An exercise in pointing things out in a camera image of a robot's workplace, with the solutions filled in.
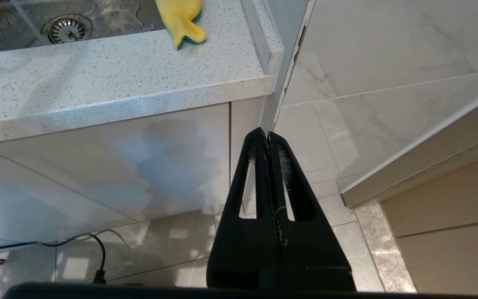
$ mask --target marble wall tile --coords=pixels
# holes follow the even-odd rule
[[[108,281],[108,284],[143,284],[152,287],[205,288],[207,258]]]
[[[0,253],[0,298],[8,288],[22,282],[53,282],[55,248],[30,246]]]
[[[415,293],[416,289],[379,203],[355,209],[385,291]]]
[[[318,1],[302,51],[338,96],[478,72],[478,1]]]
[[[275,132],[287,140],[303,172],[335,166],[324,131],[311,104],[282,108]]]
[[[300,51],[287,87],[283,106],[336,97],[315,53]]]
[[[313,189],[313,193],[318,199],[339,194],[339,189],[335,181],[322,181],[309,185],[311,185],[311,189]]]
[[[358,153],[339,178],[359,178],[477,98],[472,74],[334,99]]]

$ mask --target tile grout line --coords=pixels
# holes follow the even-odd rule
[[[341,226],[341,225],[346,225],[346,224],[356,223],[356,222],[357,222],[357,220],[353,220],[353,221],[349,221],[349,223],[341,223],[341,224],[339,224],[339,225],[334,225],[334,226],[332,226],[331,228],[333,229],[333,228],[339,227],[339,226]]]
[[[433,229],[433,230],[427,230],[427,231],[420,231],[419,233],[408,233],[406,235],[397,236],[396,239],[416,237],[416,236],[426,235],[428,233],[441,233],[443,231],[448,231],[448,230],[453,230],[453,229],[469,228],[469,227],[474,227],[474,226],[478,226],[478,223],[468,223],[468,224],[465,224],[465,225],[455,225],[455,226],[452,226],[452,227],[445,227],[445,228],[439,228],[439,229]]]
[[[232,103],[228,102],[228,186],[232,185]]]
[[[383,291],[387,293],[387,288],[385,288],[385,282],[383,281],[383,277],[379,274],[379,270],[377,270],[376,260],[373,258],[373,253],[372,253],[372,250],[370,250],[370,245],[368,244],[368,240],[366,239],[366,236],[364,236],[363,227],[361,226],[361,222],[359,221],[359,216],[357,216],[357,213],[355,213],[355,219],[357,219],[357,225],[359,225],[361,235],[363,236],[364,243],[366,244],[366,249],[368,250],[368,252],[370,252],[370,258],[372,259],[372,263],[374,268],[376,269],[377,276],[379,277],[381,285],[383,286]]]
[[[320,128],[322,129],[322,133],[324,135],[324,139],[326,140],[326,143],[328,144],[329,153],[332,156],[333,162],[335,163],[334,167],[337,168],[337,176],[338,176],[340,174],[340,168],[338,166],[337,159],[335,159],[335,157],[333,156],[333,149],[332,149],[332,146],[329,144],[329,138],[326,136],[326,131],[324,130],[324,127],[322,126],[322,122],[320,121],[320,117],[318,116],[318,112],[315,109],[315,106],[313,104],[311,104],[311,108],[313,108],[313,111],[315,112],[315,115],[317,116],[318,123],[320,124]]]
[[[462,75],[462,76],[452,76],[452,77],[450,77],[450,78],[444,78],[444,79],[431,80],[431,81],[420,82],[420,83],[414,83],[414,84],[409,84],[409,85],[402,85],[402,86],[395,86],[395,87],[389,87],[389,88],[384,88],[384,89],[378,89],[378,90],[376,90],[376,91],[365,91],[365,92],[362,92],[362,93],[353,93],[353,94],[351,94],[351,95],[330,97],[330,98],[325,98],[325,99],[322,99],[322,100],[313,100],[313,101],[311,101],[311,102],[303,102],[303,103],[298,103],[298,104],[290,104],[290,105],[287,105],[287,106],[282,106],[281,108],[288,108],[288,107],[293,107],[293,106],[298,106],[298,105],[303,105],[303,104],[314,104],[314,103],[322,102],[323,100],[339,100],[339,99],[345,98],[345,97],[365,95],[365,94],[367,94],[367,93],[378,93],[378,92],[380,92],[380,91],[390,91],[391,89],[397,89],[397,88],[403,88],[403,87],[415,86],[415,85],[421,85],[421,84],[427,84],[427,83],[435,83],[435,82],[440,82],[440,81],[444,81],[444,80],[450,80],[450,79],[455,79],[455,78],[462,78],[462,77],[465,77],[465,76],[473,76],[473,75],[477,75],[477,74],[478,74],[478,73],[465,74],[465,75]]]
[[[183,264],[187,264],[187,263],[192,263],[192,262],[200,261],[200,260],[203,260],[203,259],[209,259],[209,257],[201,257],[201,258],[199,258],[199,259],[194,259],[194,260],[187,261],[187,262],[183,262],[183,263],[178,263],[178,264],[174,264],[174,265],[170,265],[170,266],[165,266],[165,267],[159,267],[159,268],[156,268],[156,269],[152,269],[152,270],[148,270],[148,271],[143,271],[143,272],[139,272],[139,273],[135,273],[135,274],[130,274],[130,275],[126,275],[126,276],[121,276],[121,277],[118,277],[118,278],[110,279],[110,280],[108,280],[107,282],[113,282],[113,281],[115,281],[115,280],[120,280],[120,279],[122,279],[122,278],[127,278],[127,277],[131,277],[131,276],[134,276],[134,275],[140,275],[140,274],[144,274],[144,273],[148,273],[148,272],[152,272],[152,271],[167,269],[168,267],[176,267],[176,266],[178,266],[178,265],[183,265]]]

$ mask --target yellow sponge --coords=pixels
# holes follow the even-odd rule
[[[156,5],[163,24],[173,36],[175,49],[181,49],[184,42],[205,42],[205,31],[194,24],[200,17],[202,0],[156,0]]]

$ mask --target stainless steel sink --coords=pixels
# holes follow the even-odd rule
[[[9,0],[0,0],[0,51],[165,29],[154,0],[17,0],[17,4],[30,25]]]

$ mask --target sink drain strainer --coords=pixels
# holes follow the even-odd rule
[[[91,30],[91,21],[84,15],[66,14],[46,22],[40,33],[53,44],[65,44],[90,38]]]
[[[81,22],[70,17],[63,17],[51,25],[49,39],[54,44],[63,44],[65,42],[77,42],[82,40],[85,34],[86,29]]]

